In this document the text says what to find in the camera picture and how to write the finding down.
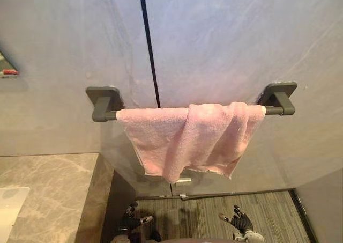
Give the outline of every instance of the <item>mirror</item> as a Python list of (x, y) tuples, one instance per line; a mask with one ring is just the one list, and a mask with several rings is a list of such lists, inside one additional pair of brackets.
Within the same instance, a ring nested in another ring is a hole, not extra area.
[(18, 75), (19, 72), (0, 52), (0, 78), (12, 78), (17, 77)]

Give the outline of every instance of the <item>wall mount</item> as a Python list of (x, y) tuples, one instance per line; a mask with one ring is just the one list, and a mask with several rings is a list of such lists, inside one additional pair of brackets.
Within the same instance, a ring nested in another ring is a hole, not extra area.
[(124, 107), (117, 88), (111, 86), (89, 86), (86, 93), (94, 105), (93, 121), (117, 120), (116, 111)]
[(295, 107), (289, 97), (297, 86), (295, 82), (269, 84), (257, 103), (266, 107), (266, 115), (293, 115)]

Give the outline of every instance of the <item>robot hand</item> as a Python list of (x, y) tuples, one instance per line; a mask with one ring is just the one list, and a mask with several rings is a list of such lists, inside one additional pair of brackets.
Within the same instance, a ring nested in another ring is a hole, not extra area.
[(236, 241), (244, 241), (249, 243), (264, 243), (264, 238), (259, 233), (253, 231), (253, 225), (249, 217), (242, 211), (238, 205), (234, 205), (234, 212), (238, 215), (234, 215), (232, 219), (226, 215), (220, 213), (219, 218), (230, 223), (240, 233), (234, 233), (233, 239)]
[(141, 226), (142, 224), (148, 223), (152, 220), (152, 216), (144, 216), (141, 218), (134, 218), (135, 207), (137, 207), (137, 202), (129, 205), (126, 209), (125, 214), (121, 220), (120, 230), (121, 231), (131, 231)]

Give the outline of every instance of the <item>red object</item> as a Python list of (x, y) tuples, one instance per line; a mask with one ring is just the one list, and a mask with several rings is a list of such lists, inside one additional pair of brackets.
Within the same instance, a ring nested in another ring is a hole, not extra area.
[(17, 72), (16, 70), (3, 70), (2, 71), (4, 73), (4, 75), (18, 75), (19, 72)]

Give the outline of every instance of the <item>shower floor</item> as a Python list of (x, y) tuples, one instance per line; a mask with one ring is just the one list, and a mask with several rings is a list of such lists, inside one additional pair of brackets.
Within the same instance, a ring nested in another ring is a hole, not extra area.
[(138, 230), (146, 238), (157, 229), (163, 240), (179, 238), (232, 239), (237, 230), (218, 218), (232, 217), (234, 204), (252, 220), (265, 242), (310, 242), (288, 191), (213, 197), (139, 200), (137, 216), (152, 215), (153, 221)]

